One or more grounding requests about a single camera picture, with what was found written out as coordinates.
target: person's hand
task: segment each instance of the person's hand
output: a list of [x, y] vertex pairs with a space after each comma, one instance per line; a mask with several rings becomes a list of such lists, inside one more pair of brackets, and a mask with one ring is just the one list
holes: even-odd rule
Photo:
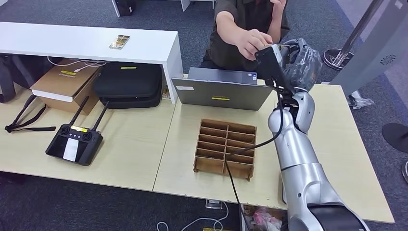
[[255, 53], [263, 49], [266, 45], [272, 44], [272, 37], [262, 33], [257, 29], [242, 30], [237, 37], [236, 46], [240, 53], [251, 61], [255, 60]]
[[273, 3], [273, 13], [275, 15], [280, 15], [283, 13], [283, 9], [285, 9], [286, 0], [270, 0]]

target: white sticker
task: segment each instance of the white sticker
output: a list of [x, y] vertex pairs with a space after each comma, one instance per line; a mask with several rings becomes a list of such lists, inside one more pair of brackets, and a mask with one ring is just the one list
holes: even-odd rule
[[208, 200], [210, 203], [212, 203], [212, 204], [219, 204], [220, 203], [220, 201], [216, 201], [216, 200]]
[[193, 87], [187, 87], [187, 86], [176, 86], [177, 90], [194, 90]]
[[402, 2], [400, 2], [399, 0], [396, 0], [395, 6], [396, 6], [398, 9], [401, 9], [401, 8], [402, 8]]
[[75, 161], [75, 158], [77, 157], [76, 155], [78, 151], [78, 145], [79, 145], [78, 140], [68, 138], [68, 141], [65, 146], [63, 159]]

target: white desk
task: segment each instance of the white desk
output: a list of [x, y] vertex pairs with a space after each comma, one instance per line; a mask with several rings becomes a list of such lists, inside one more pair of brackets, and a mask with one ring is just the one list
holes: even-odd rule
[[[171, 78], [183, 76], [177, 31], [136, 30], [0, 22], [0, 53], [160, 64], [172, 103]], [[129, 35], [122, 50], [110, 49], [118, 35]]]

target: remote controller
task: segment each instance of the remote controller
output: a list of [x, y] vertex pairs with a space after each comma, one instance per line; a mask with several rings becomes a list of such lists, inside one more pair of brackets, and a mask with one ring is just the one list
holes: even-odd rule
[[54, 136], [47, 150], [45, 151], [45, 154], [68, 160], [83, 166], [88, 166], [92, 163], [93, 158], [95, 157], [95, 154], [103, 140], [103, 136], [96, 130], [96, 128], [101, 122], [109, 102], [103, 108], [92, 129], [74, 126], [75, 120], [78, 118], [79, 113], [85, 106], [88, 99], [89, 96], [84, 99], [69, 124], [61, 125], [60, 129], [57, 131], [57, 134]]

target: cardboard divider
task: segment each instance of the cardboard divider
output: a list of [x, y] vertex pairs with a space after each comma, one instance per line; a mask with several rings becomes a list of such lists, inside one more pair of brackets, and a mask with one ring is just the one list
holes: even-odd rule
[[216, 144], [225, 145], [226, 139], [221, 138], [221, 137], [217, 137], [217, 136], [210, 136], [210, 135], [200, 134], [198, 136], [198, 141], [204, 141], [204, 142], [208, 142], [208, 143], [216, 143]]
[[218, 151], [222, 153], [225, 152], [225, 145], [207, 143], [207, 142], [202, 142], [202, 141], [198, 141], [197, 148]]
[[[226, 152], [226, 153], [234, 153], [234, 152], [240, 151], [240, 150], [242, 150], [242, 149], [243, 149], [243, 148], [237, 148], [237, 147], [227, 146], [226, 149], [225, 149], [225, 152]], [[254, 157], [254, 155], [255, 155], [255, 150], [254, 150], [254, 149], [251, 149], [251, 150], [248, 150], [248, 151], [245, 151], [245, 152], [241, 153], [240, 155], [245, 155], [245, 156]]]
[[222, 174], [224, 172], [224, 160], [206, 157], [195, 157], [194, 171], [206, 171]]
[[228, 175], [250, 180], [254, 173], [255, 150], [231, 155], [255, 144], [256, 127], [224, 121], [202, 119], [195, 151], [194, 171]]
[[237, 148], [249, 148], [253, 145], [250, 143], [245, 143], [241, 141], [227, 140], [227, 146], [237, 147]]
[[[233, 161], [227, 161], [227, 163], [233, 177], [247, 178], [249, 180], [253, 174], [254, 165], [237, 163]], [[224, 174], [228, 175], [228, 170], [226, 167], [224, 168]]]
[[201, 121], [201, 127], [205, 128], [214, 128], [218, 130], [228, 130], [228, 123], [222, 122], [222, 121], [216, 121], [216, 120], [210, 120], [210, 119], [203, 119]]
[[224, 160], [225, 154], [223, 152], [197, 148], [195, 156]]
[[218, 137], [222, 137], [222, 138], [227, 137], [227, 131], [218, 130], [218, 129], [214, 129], [214, 128], [201, 127], [200, 128], [200, 134], [210, 135], [210, 136], [218, 136]]
[[243, 124], [229, 124], [228, 131], [245, 133], [245, 134], [256, 134], [256, 127], [243, 125]]
[[245, 163], [245, 164], [253, 164], [254, 163], [254, 158], [251, 156], [245, 156], [245, 155], [225, 155], [225, 158], [227, 161], [234, 161], [238, 163]]
[[241, 141], [245, 143], [255, 144], [255, 135], [254, 134], [245, 134], [238, 132], [229, 131], [227, 134], [227, 139]]

